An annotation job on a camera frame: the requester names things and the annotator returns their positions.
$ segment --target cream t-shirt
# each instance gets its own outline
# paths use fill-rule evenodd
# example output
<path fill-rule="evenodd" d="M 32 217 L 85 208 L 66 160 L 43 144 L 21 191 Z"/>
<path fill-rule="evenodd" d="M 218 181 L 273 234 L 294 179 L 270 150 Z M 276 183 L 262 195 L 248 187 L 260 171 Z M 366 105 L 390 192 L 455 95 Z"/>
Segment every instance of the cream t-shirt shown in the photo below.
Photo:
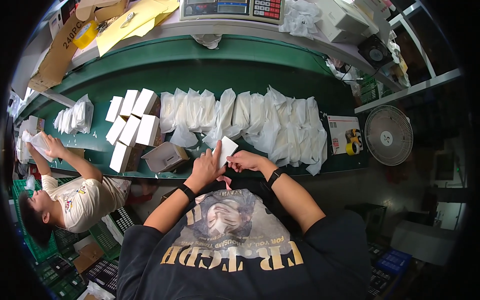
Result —
<path fill-rule="evenodd" d="M 65 229 L 80 233 L 90 229 L 103 216 L 125 205 L 130 181 L 104 177 L 102 183 L 96 179 L 75 180 L 58 186 L 58 181 L 42 175 L 42 189 L 53 201 L 63 207 Z"/>

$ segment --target cooling fan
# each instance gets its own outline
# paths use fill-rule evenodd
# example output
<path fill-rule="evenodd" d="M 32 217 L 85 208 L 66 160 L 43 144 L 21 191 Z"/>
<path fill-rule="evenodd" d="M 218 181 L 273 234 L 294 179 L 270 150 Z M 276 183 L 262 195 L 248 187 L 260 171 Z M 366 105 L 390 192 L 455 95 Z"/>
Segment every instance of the cooling fan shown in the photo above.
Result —
<path fill-rule="evenodd" d="M 412 151 L 412 126 L 407 117 L 393 106 L 376 107 L 368 115 L 364 135 L 368 150 L 384 165 L 401 164 Z"/>
<path fill-rule="evenodd" d="M 360 55 L 362 55 L 374 69 L 379 69 L 393 61 L 392 53 L 376 35 L 372 35 L 361 42 L 358 48 Z"/>

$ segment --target fan grille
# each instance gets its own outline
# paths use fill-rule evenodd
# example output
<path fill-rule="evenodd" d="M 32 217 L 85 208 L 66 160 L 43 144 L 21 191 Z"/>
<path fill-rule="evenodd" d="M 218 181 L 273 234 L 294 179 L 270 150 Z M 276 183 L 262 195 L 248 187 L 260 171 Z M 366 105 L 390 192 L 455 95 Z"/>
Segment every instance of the fan grille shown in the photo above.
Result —
<path fill-rule="evenodd" d="M 365 142 L 376 160 L 387 166 L 396 166 L 412 151 L 412 126 L 399 109 L 390 105 L 378 106 L 365 122 Z"/>

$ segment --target white shelf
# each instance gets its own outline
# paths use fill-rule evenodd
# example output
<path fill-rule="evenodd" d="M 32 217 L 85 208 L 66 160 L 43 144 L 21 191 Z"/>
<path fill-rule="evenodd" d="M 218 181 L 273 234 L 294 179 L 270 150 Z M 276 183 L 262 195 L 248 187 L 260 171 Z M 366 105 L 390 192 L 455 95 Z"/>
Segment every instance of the white shelf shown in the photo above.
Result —
<path fill-rule="evenodd" d="M 306 37 L 292 36 L 289 33 L 279 32 L 278 25 L 255 21 L 233 19 L 199 19 L 180 21 L 179 10 L 174 11 L 163 21 L 161 25 L 154 27 L 145 36 L 133 36 L 122 40 L 110 51 L 158 38 L 202 34 L 254 36 L 282 41 L 305 47 L 310 50 L 319 51 L 326 55 L 330 55 L 342 60 L 345 63 L 350 64 L 370 75 L 375 74 L 375 69 L 358 53 L 358 48 L 356 46 L 343 43 L 331 43 L 320 31 L 314 34 L 314 40 L 310 40 Z M 87 61 L 97 57 L 99 57 L 99 53 L 96 41 L 94 40 L 85 49 L 77 50 L 67 71 L 81 66 Z M 377 72 L 374 77 L 376 80 L 388 86 L 394 92 L 402 89 L 400 85 L 392 82 L 386 76 L 381 74 L 381 72 Z"/>

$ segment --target scissors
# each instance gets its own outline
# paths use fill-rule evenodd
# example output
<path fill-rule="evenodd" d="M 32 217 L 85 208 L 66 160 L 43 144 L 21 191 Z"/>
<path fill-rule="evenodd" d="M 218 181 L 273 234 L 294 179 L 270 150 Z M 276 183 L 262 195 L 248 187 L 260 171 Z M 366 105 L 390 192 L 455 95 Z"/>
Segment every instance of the scissors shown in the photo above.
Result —
<path fill-rule="evenodd" d="M 125 22 L 123 22 L 123 24 L 120 26 L 120 28 L 127 27 L 134 16 L 135 16 L 134 12 L 129 13 L 128 16 L 127 16 L 127 19 L 125 20 Z"/>

